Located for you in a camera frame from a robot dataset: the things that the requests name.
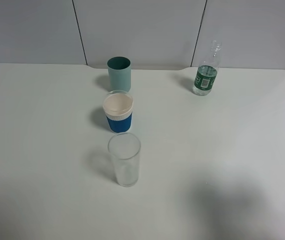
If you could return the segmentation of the teal plastic cup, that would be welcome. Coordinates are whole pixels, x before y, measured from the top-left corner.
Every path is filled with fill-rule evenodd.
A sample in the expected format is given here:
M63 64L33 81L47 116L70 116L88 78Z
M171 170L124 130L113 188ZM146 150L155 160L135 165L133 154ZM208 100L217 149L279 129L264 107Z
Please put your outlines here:
M129 92L131 89L131 61L123 56L112 57L107 61L107 68L111 90Z

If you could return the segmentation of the clear bottle with green label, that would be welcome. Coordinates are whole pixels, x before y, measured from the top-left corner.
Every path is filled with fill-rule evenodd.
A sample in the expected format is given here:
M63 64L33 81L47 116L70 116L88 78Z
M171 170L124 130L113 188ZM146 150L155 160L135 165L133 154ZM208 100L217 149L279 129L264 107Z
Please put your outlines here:
M197 68L192 91L197 96L208 95L214 85L221 62L222 43L213 40L210 50Z

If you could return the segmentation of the white cup with blue sleeve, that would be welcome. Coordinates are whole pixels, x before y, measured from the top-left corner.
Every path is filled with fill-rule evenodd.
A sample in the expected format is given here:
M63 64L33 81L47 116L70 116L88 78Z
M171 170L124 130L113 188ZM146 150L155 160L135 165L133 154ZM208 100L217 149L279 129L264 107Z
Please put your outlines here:
M126 91L109 92L102 103L110 129L114 133L127 132L131 128L134 100Z

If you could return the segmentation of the tall clear glass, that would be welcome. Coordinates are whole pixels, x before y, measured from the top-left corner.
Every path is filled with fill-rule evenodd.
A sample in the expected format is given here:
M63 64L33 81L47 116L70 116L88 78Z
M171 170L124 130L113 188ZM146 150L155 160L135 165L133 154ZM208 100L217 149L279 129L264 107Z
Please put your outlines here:
M130 132L112 136L107 145L117 183L131 187L139 179L141 141Z

